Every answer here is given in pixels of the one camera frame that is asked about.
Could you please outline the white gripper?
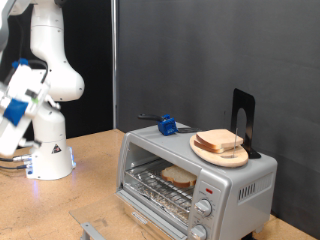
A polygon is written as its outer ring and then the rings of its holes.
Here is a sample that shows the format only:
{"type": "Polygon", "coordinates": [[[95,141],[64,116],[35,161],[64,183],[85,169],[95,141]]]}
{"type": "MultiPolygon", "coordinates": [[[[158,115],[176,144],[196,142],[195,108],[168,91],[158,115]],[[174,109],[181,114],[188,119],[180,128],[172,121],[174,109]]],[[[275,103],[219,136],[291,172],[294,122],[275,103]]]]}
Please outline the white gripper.
{"type": "Polygon", "coordinates": [[[7,85],[0,89],[0,153],[12,155],[20,147],[40,148],[42,142],[23,139],[31,121],[46,101],[61,110],[59,103],[48,95],[50,86],[44,82],[43,70],[19,65],[7,85]]]}

